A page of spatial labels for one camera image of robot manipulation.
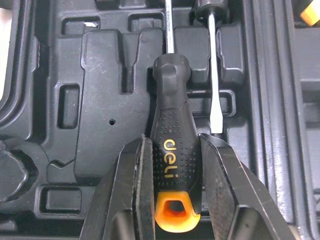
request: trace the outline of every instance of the textured dot grip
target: textured dot grip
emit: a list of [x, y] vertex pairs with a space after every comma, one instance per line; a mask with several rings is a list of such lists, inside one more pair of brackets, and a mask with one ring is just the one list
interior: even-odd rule
[[176, 53], [162, 55], [154, 63], [153, 180], [156, 196], [158, 192], [187, 192], [194, 211], [200, 213], [201, 152], [186, 89], [190, 74], [188, 60]]

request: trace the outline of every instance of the tool case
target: tool case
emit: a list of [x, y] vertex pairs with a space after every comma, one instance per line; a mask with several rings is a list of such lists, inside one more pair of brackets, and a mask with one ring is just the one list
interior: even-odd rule
[[[209, 33], [173, 0], [198, 133], [210, 134]], [[320, 239], [320, 28], [296, 0], [229, 0], [217, 22], [222, 138], [302, 240]], [[153, 64], [165, 53], [161, 0], [14, 0], [0, 100], [0, 240], [75, 240], [125, 144], [150, 136]], [[186, 233], [214, 239], [206, 198]]]

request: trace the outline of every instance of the screwdriver shaft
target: screwdriver shaft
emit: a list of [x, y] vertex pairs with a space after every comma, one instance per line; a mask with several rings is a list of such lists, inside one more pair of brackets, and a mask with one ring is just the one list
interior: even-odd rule
[[165, 38], [166, 38], [166, 53], [175, 53], [175, 39], [172, 17], [172, 2], [171, 0], [165, 0]]
[[210, 37], [210, 77], [212, 92], [210, 126], [212, 134], [221, 134], [223, 132], [223, 115], [219, 97], [219, 78], [216, 53], [216, 22], [214, 13], [210, 13], [208, 16], [208, 29]]

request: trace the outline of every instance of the black screwdriver handle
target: black screwdriver handle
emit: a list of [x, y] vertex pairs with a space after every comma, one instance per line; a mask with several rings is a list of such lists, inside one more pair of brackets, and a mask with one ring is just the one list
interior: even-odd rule
[[202, 161], [200, 142], [187, 96], [186, 84], [190, 75], [189, 61], [180, 54], [164, 54], [154, 62], [157, 102], [151, 139], [156, 220], [162, 227], [159, 219], [164, 215], [170, 216], [161, 221], [167, 221], [164, 225], [176, 223], [175, 228], [170, 230], [176, 233], [186, 232], [186, 228], [191, 228], [195, 221], [183, 224], [187, 220], [175, 218], [174, 213], [168, 212], [170, 206], [166, 202], [182, 202], [184, 211], [198, 221], [201, 212]]

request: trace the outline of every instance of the flathead screwdriver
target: flathead screwdriver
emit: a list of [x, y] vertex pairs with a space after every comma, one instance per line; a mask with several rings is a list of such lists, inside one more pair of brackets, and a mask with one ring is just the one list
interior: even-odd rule
[[165, 1], [166, 54], [153, 66], [157, 101], [151, 130], [155, 220], [165, 231], [183, 233], [200, 220], [202, 160], [187, 96], [188, 59], [175, 53], [172, 2]]
[[223, 16], [228, 5], [227, 0], [196, 0], [194, 11], [197, 18], [207, 20], [210, 42], [210, 79], [211, 79], [211, 112], [210, 128], [212, 134], [223, 132], [223, 114], [219, 97], [219, 77], [216, 53], [216, 20], [215, 17]]

